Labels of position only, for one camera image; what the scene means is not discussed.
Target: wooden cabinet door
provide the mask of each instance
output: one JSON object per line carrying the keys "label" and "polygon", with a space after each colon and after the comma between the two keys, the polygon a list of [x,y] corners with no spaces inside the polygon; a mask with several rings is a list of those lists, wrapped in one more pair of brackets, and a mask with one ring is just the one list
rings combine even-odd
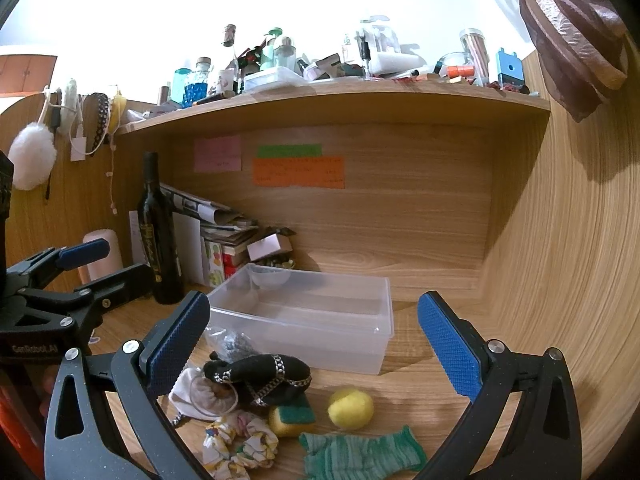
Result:
{"label": "wooden cabinet door", "polygon": [[31,56],[3,56],[2,72],[0,73],[0,94],[17,94],[22,92],[24,79]]}
{"label": "wooden cabinet door", "polygon": [[30,56],[22,91],[42,92],[46,85],[50,85],[57,59],[57,56]]}

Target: green sticky note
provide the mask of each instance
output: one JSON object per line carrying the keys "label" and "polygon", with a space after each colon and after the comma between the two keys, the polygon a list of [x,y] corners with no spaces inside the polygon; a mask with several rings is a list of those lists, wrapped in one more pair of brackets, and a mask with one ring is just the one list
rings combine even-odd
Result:
{"label": "green sticky note", "polygon": [[258,147],[257,158],[322,156],[322,144],[267,144]]}

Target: metal screw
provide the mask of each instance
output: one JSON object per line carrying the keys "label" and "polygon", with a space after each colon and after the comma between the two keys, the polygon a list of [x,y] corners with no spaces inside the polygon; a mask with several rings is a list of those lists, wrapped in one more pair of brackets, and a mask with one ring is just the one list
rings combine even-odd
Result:
{"label": "metal screw", "polygon": [[122,345],[122,351],[125,354],[133,354],[133,352],[135,352],[138,348],[140,348],[140,343],[135,339],[127,341],[126,343],[124,343],[124,345]]}
{"label": "metal screw", "polygon": [[498,341],[497,339],[491,339],[489,341],[489,350],[494,354],[501,354],[504,352],[504,343],[502,341]]}
{"label": "metal screw", "polygon": [[70,348],[65,352],[65,359],[67,361],[73,361],[76,357],[78,357],[79,353],[80,351],[77,348]]}
{"label": "metal screw", "polygon": [[546,352],[549,354],[549,357],[551,357],[554,361],[561,361],[562,358],[564,357],[562,355],[562,352],[554,347],[547,349]]}

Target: green sock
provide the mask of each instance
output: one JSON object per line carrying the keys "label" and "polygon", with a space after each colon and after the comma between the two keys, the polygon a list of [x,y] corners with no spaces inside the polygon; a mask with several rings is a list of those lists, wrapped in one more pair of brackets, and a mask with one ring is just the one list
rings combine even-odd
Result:
{"label": "green sock", "polygon": [[308,480],[384,480],[403,469],[420,471],[427,456],[408,426],[377,438],[303,433]]}

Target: wine bottle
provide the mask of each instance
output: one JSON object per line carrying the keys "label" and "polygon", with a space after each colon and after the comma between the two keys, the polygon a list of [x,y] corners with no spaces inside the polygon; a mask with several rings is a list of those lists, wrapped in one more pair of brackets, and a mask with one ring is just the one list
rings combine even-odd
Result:
{"label": "wine bottle", "polygon": [[174,219],[160,189],[158,153],[145,152],[144,175],[145,192],[138,203],[138,222],[146,259],[154,271],[154,298],[161,304],[177,303],[184,297],[184,284]]}

